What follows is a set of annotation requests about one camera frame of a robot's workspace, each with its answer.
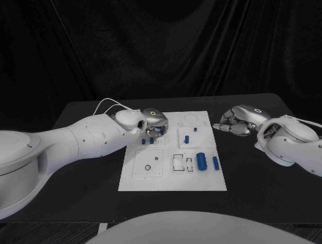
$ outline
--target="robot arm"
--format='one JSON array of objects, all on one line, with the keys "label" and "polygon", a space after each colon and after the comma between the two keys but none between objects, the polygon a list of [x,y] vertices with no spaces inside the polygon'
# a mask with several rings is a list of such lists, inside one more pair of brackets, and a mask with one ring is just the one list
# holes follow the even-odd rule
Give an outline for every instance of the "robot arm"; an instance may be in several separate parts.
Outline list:
[{"label": "robot arm", "polygon": [[288,115],[271,118],[253,106],[239,105],[223,114],[220,123],[213,127],[238,136],[248,136],[256,130],[255,147],[269,158],[284,166],[298,163],[308,172],[322,177],[322,139],[315,130],[299,123],[299,119]]},{"label": "robot arm", "polygon": [[0,131],[0,219],[29,204],[65,165],[111,154],[153,131],[156,121],[146,116],[151,112],[160,120],[157,125],[167,127],[167,117],[158,110],[128,109],[39,133]]}]

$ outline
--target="floor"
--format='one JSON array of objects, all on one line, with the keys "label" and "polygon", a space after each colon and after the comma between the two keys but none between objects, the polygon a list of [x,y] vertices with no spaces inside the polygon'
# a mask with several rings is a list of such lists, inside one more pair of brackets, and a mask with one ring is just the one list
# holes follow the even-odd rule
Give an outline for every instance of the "floor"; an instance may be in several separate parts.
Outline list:
[{"label": "floor", "polygon": [[[322,226],[272,224],[271,226],[298,235],[315,244],[322,244]],[[2,244],[84,244],[98,234],[100,224],[0,224]]]}]

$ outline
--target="hole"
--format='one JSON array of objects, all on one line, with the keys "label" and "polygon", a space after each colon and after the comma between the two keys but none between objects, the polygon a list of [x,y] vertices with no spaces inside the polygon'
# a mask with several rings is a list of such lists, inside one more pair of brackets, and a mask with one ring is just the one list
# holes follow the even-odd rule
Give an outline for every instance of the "hole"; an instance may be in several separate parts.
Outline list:
[{"label": "hole", "polygon": [[143,129],[143,126],[144,126],[144,121],[141,120],[141,121],[138,122],[138,128]]}]

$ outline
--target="white cable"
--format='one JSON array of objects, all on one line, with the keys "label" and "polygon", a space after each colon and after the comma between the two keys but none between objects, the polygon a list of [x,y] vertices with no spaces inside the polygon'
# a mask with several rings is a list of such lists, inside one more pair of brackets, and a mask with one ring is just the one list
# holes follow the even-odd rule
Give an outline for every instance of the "white cable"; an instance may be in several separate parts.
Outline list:
[{"label": "white cable", "polygon": [[304,119],[299,119],[299,118],[295,118],[297,120],[299,120],[299,121],[304,121],[305,123],[308,123],[308,124],[311,124],[311,125],[315,125],[315,126],[318,126],[318,127],[321,127],[322,128],[322,125],[321,124],[318,124],[318,123],[315,123],[315,122],[311,122],[311,121],[307,121],[307,120],[304,120]]},{"label": "white cable", "polygon": [[112,101],[114,101],[115,103],[118,103],[124,108],[133,110],[130,107],[127,107],[125,105],[123,105],[123,104],[121,104],[118,101],[115,101],[114,99],[111,99],[111,98],[105,98],[105,99],[101,100],[101,102],[100,102],[100,104],[98,104],[98,107],[97,107],[97,109],[95,109],[94,115],[95,115],[97,110],[98,110],[98,108],[100,108],[100,106],[101,106],[101,103],[102,103],[105,100],[112,100]]},{"label": "white cable", "polygon": [[110,110],[114,106],[121,106],[121,104],[114,104],[114,105],[108,108],[108,110]]}]

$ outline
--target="black table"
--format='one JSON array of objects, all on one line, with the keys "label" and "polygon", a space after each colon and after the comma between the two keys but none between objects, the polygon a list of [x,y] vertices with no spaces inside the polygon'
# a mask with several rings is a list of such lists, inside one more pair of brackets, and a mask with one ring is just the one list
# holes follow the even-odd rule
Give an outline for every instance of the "black table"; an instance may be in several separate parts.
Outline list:
[{"label": "black table", "polygon": [[[276,94],[120,101],[161,112],[207,110],[210,122],[239,104],[272,117],[294,116]],[[66,105],[54,129],[91,116],[100,101]],[[111,102],[102,103],[97,114]],[[262,223],[322,224],[322,178],[298,164],[284,167],[255,148],[256,133],[238,137],[215,131],[228,192],[120,192],[125,148],[58,170],[30,204],[0,222],[123,222],[160,211],[216,212]]]}]

